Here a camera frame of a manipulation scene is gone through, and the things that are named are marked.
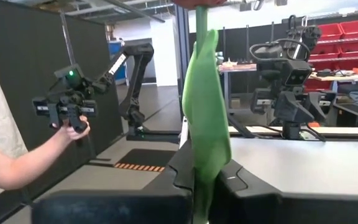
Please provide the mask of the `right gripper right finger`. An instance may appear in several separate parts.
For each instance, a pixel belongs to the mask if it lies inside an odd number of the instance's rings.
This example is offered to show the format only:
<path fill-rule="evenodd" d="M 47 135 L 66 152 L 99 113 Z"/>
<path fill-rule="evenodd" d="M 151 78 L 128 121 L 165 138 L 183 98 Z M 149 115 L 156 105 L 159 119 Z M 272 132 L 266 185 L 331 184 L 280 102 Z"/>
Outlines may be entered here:
<path fill-rule="evenodd" d="M 216 179 L 209 224 L 358 224 L 358 195 L 282 192 L 231 160 Z"/>

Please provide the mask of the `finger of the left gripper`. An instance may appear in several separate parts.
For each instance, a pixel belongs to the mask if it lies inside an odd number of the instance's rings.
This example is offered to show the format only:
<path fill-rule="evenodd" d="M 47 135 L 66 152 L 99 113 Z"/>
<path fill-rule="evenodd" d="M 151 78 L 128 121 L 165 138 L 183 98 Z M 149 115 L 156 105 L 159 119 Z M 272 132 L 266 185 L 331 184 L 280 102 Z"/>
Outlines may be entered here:
<path fill-rule="evenodd" d="M 320 99 L 321 97 L 318 92 L 308 93 L 308 111 L 314 116 L 314 120 L 318 122 L 322 122 L 326 119 L 326 115 L 319 105 Z"/>
<path fill-rule="evenodd" d="M 273 115 L 287 122 L 312 122 L 314 120 L 314 116 L 297 102 L 295 94 L 290 91 L 283 91 L 278 95 Z"/>

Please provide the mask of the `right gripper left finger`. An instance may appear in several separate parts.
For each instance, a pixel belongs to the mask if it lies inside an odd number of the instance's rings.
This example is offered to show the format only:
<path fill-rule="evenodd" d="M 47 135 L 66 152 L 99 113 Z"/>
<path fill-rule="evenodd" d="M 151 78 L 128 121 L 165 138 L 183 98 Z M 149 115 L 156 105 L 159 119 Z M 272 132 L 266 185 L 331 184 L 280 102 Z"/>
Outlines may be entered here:
<path fill-rule="evenodd" d="M 31 224 L 193 224 L 194 169 L 185 142 L 140 190 L 62 190 L 37 202 Z"/>

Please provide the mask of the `dark red tulip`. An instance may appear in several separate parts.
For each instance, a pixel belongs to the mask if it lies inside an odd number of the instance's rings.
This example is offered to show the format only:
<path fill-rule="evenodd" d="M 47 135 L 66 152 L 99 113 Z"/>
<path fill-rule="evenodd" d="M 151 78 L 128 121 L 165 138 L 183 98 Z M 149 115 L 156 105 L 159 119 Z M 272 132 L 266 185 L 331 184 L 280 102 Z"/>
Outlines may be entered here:
<path fill-rule="evenodd" d="M 231 160 L 227 113 L 215 56 L 219 34 L 208 29 L 208 8 L 226 0 L 172 1 L 196 11 L 196 42 L 186 72 L 182 107 L 194 156 L 193 224 L 207 224 L 216 177 Z"/>

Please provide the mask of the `person's forearm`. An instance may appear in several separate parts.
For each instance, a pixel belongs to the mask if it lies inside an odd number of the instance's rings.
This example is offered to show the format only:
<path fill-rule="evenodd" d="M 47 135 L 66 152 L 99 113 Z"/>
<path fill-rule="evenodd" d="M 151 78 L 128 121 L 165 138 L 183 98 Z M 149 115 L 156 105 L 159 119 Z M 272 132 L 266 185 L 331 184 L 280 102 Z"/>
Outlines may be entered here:
<path fill-rule="evenodd" d="M 70 143 L 62 144 L 50 138 L 16 159 L 0 151 L 0 189 L 19 189 L 31 183 L 58 159 Z"/>

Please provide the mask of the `wooden workbench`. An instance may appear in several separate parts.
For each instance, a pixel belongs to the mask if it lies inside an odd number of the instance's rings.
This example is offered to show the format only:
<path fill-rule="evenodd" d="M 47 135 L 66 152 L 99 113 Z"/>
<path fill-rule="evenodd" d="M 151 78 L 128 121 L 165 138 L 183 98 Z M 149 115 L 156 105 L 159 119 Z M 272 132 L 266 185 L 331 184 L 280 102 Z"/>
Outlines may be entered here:
<path fill-rule="evenodd" d="M 318 77 L 316 75 L 316 72 L 313 72 L 309 77 L 309 79 L 318 80 L 321 82 L 332 82 L 332 90 L 337 91 L 337 84 L 340 82 L 352 82 L 357 83 L 358 82 L 358 75 L 351 75 L 351 76 L 328 76 L 328 77 Z"/>
<path fill-rule="evenodd" d="M 251 64 L 230 64 L 230 65 L 219 65 L 218 71 L 223 76 L 223 96 L 224 96 L 224 104 L 226 107 L 226 111 L 228 114 L 241 113 L 246 111 L 246 109 L 235 109 L 231 108 L 231 87 L 230 87 L 230 73 L 237 72 L 254 72 L 257 70 L 257 66 L 254 63 Z"/>

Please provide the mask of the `black mat with hazard stripes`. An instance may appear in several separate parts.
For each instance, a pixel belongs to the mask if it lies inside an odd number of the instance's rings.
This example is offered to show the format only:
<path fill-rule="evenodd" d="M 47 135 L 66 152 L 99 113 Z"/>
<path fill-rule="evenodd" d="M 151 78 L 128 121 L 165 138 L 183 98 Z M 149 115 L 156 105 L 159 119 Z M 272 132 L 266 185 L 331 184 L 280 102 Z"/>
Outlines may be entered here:
<path fill-rule="evenodd" d="M 162 172 L 175 151 L 132 149 L 114 164 L 114 168 Z"/>

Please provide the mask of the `person's hand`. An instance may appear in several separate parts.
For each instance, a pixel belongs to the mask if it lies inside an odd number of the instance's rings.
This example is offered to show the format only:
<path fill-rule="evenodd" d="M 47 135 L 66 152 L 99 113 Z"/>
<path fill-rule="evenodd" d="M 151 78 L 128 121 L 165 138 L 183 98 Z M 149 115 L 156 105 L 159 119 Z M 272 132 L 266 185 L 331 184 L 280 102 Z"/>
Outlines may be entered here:
<path fill-rule="evenodd" d="M 84 122 L 85 125 L 87 125 L 87 127 L 85 128 L 84 131 L 75 131 L 74 127 L 70 126 L 69 120 L 64 119 L 63 125 L 51 137 L 51 139 L 54 142 L 59 142 L 59 143 L 63 144 L 63 143 L 70 143 L 72 141 L 79 140 L 79 139 L 85 137 L 86 135 L 88 135 L 88 133 L 91 129 L 90 124 L 89 124 L 86 116 L 80 116 L 80 121 Z"/>

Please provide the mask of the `black partition panel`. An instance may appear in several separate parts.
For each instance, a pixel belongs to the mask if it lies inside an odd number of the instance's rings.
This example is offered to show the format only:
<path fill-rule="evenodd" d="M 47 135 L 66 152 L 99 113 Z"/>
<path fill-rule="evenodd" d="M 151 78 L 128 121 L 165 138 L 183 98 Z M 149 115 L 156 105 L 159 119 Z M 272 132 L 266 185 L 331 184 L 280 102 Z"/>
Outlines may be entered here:
<path fill-rule="evenodd" d="M 56 80 L 55 71 L 69 64 L 58 14 L 0 1 L 0 85 L 28 148 L 53 133 L 48 119 L 35 114 L 32 99 L 45 96 Z M 122 134 L 116 87 L 95 99 L 98 115 L 89 121 L 91 139 L 82 147 L 70 146 L 51 169 L 31 183 L 31 196 L 40 195 L 84 163 L 90 156 L 90 144 L 102 152 Z"/>

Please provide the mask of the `black vertical frame post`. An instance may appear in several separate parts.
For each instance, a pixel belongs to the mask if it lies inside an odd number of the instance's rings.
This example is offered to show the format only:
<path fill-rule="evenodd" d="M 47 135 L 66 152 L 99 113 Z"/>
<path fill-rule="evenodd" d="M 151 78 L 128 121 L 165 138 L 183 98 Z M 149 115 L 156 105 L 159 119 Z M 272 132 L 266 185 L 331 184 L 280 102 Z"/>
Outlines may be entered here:
<path fill-rule="evenodd" d="M 189 23 L 188 11 L 178 5 L 175 5 L 175 44 L 177 45 L 177 69 L 178 69 L 178 99 L 180 107 L 180 119 L 183 119 L 183 87 L 185 84 L 186 71 L 190 60 L 189 50 Z"/>

